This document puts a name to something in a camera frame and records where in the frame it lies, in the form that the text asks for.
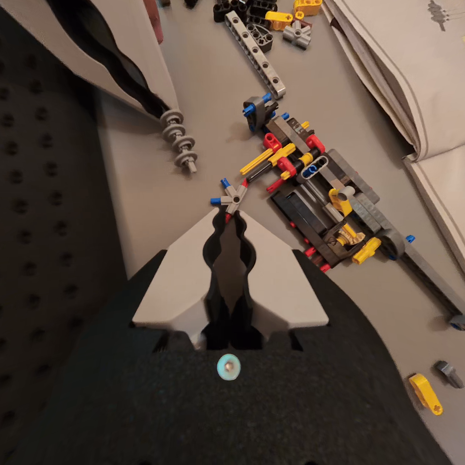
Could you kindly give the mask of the grey axle with bushings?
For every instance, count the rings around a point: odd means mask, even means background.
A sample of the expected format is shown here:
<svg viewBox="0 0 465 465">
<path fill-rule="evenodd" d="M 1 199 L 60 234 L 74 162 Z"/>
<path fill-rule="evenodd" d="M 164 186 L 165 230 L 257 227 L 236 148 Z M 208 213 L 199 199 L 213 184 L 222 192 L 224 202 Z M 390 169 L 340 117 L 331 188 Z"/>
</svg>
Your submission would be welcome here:
<svg viewBox="0 0 465 465">
<path fill-rule="evenodd" d="M 195 139 L 187 134 L 183 121 L 184 116 L 179 110 L 171 109 L 163 113 L 160 117 L 162 137 L 171 144 L 175 166 L 194 174 L 197 172 L 198 158 L 194 151 Z"/>
</svg>

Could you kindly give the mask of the open instruction booklet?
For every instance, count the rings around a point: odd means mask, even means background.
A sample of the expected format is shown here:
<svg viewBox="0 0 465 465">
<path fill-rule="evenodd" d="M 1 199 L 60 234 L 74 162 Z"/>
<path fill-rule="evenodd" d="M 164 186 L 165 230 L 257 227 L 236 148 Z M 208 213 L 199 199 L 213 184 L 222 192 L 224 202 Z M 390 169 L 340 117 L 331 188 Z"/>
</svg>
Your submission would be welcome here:
<svg viewBox="0 0 465 465">
<path fill-rule="evenodd" d="M 465 268 L 465 2 L 330 0 L 357 75 L 413 147 L 418 191 Z"/>
</svg>

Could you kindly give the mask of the maroon object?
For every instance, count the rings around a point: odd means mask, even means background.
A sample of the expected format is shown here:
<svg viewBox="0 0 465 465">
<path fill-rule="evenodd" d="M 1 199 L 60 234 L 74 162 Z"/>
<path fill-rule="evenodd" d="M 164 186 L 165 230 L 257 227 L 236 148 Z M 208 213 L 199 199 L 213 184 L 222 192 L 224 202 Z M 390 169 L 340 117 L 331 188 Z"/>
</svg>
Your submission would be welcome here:
<svg viewBox="0 0 465 465">
<path fill-rule="evenodd" d="M 157 38 L 158 44 L 161 44 L 164 40 L 164 34 L 162 31 L 162 26 L 160 22 L 160 13 L 158 9 L 158 3 L 156 0 L 144 0 L 143 2 L 146 8 L 149 20 L 154 29 L 154 33 Z"/>
</svg>

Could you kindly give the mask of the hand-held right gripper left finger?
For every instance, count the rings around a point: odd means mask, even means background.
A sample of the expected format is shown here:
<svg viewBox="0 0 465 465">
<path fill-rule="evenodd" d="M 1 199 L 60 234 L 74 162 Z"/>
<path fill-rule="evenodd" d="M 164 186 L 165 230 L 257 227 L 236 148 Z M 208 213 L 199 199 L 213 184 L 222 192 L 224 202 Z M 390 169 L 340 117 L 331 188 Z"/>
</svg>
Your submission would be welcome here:
<svg viewBox="0 0 465 465">
<path fill-rule="evenodd" d="M 184 332 L 195 349 L 205 345 L 201 333 L 209 323 L 206 295 L 212 270 L 203 249 L 215 232 L 218 213 L 219 209 L 212 209 L 168 247 L 132 317 L 136 327 Z"/>
</svg>

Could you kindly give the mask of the dark grey connector blue pins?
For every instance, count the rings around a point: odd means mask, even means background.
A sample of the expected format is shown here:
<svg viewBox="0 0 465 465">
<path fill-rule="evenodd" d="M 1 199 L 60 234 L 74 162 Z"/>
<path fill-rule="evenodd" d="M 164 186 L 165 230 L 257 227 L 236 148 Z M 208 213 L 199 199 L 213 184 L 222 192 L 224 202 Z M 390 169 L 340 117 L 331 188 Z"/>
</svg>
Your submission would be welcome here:
<svg viewBox="0 0 465 465">
<path fill-rule="evenodd" d="M 278 102 L 272 93 L 267 93 L 262 97 L 253 96 L 243 102 L 243 116 L 247 120 L 247 125 L 251 133 L 255 134 L 276 116 L 279 108 Z"/>
</svg>

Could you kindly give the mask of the grey hub connector with pins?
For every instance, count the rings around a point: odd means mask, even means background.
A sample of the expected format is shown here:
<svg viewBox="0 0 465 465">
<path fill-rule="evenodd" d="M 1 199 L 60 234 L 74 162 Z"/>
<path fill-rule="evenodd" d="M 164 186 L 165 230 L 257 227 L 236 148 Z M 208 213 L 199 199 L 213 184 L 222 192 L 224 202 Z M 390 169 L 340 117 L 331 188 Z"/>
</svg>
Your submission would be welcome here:
<svg viewBox="0 0 465 465">
<path fill-rule="evenodd" d="M 220 180 L 222 184 L 225 195 L 221 197 L 211 198 L 210 205 L 211 206 L 226 206 L 225 210 L 225 223 L 228 224 L 230 219 L 233 217 L 235 212 L 239 209 L 241 202 L 247 193 L 248 190 L 248 181 L 247 178 L 242 180 L 242 183 L 239 185 L 238 188 L 234 188 L 231 186 L 229 181 L 226 178 Z"/>
</svg>

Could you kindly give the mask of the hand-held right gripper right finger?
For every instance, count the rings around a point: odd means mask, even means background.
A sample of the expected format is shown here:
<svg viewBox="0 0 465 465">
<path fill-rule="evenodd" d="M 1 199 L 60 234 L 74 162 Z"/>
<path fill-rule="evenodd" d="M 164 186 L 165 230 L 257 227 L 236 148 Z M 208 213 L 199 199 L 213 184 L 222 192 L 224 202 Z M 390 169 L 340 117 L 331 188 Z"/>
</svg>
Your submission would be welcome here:
<svg viewBox="0 0 465 465">
<path fill-rule="evenodd" d="M 232 311 L 232 346 L 264 346 L 274 333 L 327 325 L 296 250 L 244 212 L 234 223 L 246 269 Z"/>
</svg>

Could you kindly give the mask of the yellow lego connector piece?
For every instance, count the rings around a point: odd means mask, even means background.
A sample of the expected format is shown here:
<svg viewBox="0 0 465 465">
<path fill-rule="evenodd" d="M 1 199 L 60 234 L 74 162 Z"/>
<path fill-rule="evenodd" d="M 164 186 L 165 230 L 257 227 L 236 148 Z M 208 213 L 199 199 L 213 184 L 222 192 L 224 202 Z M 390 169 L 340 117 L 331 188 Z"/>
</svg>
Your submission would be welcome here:
<svg viewBox="0 0 465 465">
<path fill-rule="evenodd" d="M 434 392 L 427 378 L 417 373 L 409 377 L 409 383 L 412 386 L 417 398 L 425 409 L 431 411 L 435 416 L 441 416 L 444 412 L 436 393 Z"/>
</svg>

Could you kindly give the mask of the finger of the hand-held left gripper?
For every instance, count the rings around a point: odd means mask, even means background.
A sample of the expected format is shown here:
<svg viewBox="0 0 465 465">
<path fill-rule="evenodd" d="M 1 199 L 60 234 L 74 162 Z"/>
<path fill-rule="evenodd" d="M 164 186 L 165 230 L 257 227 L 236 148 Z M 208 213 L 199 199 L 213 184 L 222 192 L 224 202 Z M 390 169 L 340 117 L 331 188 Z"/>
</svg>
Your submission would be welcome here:
<svg viewBox="0 0 465 465">
<path fill-rule="evenodd" d="M 74 10 L 73 1 L 9 1 L 9 15 L 70 71 L 83 78 L 82 72 L 89 70 L 88 56 L 79 47 Z"/>
<path fill-rule="evenodd" d="M 171 76 L 144 1 L 73 1 L 81 76 L 150 115 L 181 115 Z"/>
</svg>

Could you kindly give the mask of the pile of loose lego parts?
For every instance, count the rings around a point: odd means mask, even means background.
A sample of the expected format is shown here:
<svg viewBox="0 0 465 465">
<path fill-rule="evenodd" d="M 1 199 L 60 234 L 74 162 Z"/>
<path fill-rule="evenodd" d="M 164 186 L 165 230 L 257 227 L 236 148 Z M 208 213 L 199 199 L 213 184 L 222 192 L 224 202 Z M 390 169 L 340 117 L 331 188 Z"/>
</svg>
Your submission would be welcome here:
<svg viewBox="0 0 465 465">
<path fill-rule="evenodd" d="M 280 32 L 284 41 L 306 50 L 311 42 L 312 30 L 312 24 L 307 19 L 318 15 L 322 3 L 321 0 L 296 0 L 293 1 L 292 11 L 287 13 L 279 11 L 274 0 L 217 0 L 213 3 L 213 20 L 216 23 L 225 22 L 226 15 L 235 12 L 264 53 L 272 48 L 273 32 Z"/>
</svg>

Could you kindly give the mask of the small dark grey lego piece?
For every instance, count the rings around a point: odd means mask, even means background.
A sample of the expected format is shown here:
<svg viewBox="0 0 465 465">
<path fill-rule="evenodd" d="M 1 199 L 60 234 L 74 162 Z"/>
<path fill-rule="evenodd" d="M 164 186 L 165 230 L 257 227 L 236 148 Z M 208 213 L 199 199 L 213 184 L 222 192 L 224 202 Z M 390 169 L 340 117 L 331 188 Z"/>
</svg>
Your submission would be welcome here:
<svg viewBox="0 0 465 465">
<path fill-rule="evenodd" d="M 434 368 L 441 373 L 444 379 L 449 385 L 456 389 L 464 388 L 464 382 L 457 375 L 456 369 L 453 365 L 444 360 L 437 361 L 434 365 Z"/>
</svg>

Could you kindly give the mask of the long light grey holed beam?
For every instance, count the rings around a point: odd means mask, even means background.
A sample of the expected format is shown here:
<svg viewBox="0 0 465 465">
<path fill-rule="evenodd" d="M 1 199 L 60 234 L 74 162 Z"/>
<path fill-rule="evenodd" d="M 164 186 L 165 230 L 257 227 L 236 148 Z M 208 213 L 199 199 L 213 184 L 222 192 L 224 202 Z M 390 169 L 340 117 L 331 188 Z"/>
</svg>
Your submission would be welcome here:
<svg viewBox="0 0 465 465">
<path fill-rule="evenodd" d="M 276 100 L 282 99 L 286 94 L 286 87 L 235 11 L 225 15 L 225 24 L 272 96 Z"/>
</svg>

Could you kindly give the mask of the lego car chassis assembly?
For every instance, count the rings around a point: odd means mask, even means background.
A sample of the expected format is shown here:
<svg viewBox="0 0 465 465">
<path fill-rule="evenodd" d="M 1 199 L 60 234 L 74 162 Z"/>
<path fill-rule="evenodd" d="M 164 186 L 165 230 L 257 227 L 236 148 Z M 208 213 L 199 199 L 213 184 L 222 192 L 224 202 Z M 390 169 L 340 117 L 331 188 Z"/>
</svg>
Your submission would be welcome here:
<svg viewBox="0 0 465 465">
<path fill-rule="evenodd" d="M 376 208 L 378 196 L 341 156 L 327 151 L 310 129 L 288 113 L 277 116 L 249 105 L 250 131 L 262 130 L 265 151 L 240 173 L 251 184 L 274 172 L 268 199 L 309 245 L 305 255 L 327 272 L 345 260 L 363 264 L 381 249 L 400 259 L 414 235 L 403 236 Z"/>
</svg>

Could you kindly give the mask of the long dark grey flat beam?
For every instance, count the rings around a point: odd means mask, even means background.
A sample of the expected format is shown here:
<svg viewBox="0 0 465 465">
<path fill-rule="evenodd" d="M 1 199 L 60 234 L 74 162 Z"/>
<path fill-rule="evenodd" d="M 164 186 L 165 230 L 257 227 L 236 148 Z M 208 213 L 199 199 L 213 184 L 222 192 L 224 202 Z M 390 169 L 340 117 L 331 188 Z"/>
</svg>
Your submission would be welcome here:
<svg viewBox="0 0 465 465">
<path fill-rule="evenodd" d="M 450 317 L 457 314 L 464 315 L 464 300 L 455 292 L 450 284 L 430 266 L 415 247 L 413 247 L 412 243 L 408 241 L 405 243 L 404 253 L 400 259 L 444 306 L 449 312 Z"/>
</svg>

